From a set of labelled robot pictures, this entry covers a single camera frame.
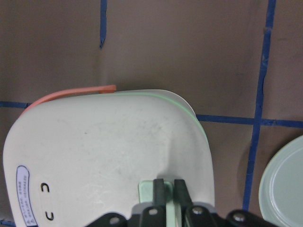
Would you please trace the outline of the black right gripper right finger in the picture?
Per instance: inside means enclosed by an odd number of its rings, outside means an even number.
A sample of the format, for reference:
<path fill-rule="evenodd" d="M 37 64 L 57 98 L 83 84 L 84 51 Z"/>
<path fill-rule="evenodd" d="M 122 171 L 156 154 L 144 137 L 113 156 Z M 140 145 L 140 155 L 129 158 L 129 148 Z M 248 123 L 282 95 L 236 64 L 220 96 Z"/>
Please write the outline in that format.
<path fill-rule="evenodd" d="M 216 209 L 209 203 L 193 202 L 185 180 L 174 180 L 174 204 L 180 227 L 217 227 Z"/>

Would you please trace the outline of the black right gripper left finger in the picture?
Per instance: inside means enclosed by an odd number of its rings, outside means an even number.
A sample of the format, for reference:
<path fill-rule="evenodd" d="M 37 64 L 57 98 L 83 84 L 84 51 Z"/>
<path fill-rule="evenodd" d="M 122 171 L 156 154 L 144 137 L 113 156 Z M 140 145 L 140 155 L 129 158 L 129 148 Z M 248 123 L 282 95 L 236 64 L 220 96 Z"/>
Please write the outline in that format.
<path fill-rule="evenodd" d="M 166 192 L 163 179 L 139 183 L 140 227 L 166 226 Z"/>

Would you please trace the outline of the green plate near right arm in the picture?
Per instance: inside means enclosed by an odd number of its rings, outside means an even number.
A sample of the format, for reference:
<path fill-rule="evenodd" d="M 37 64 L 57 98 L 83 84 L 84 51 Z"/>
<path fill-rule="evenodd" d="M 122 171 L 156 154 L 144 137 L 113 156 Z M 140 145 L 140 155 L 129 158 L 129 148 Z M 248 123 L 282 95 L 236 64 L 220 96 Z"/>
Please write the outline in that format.
<path fill-rule="evenodd" d="M 262 175 L 258 200 L 263 219 L 279 227 L 303 225 L 303 137 L 283 146 Z"/>

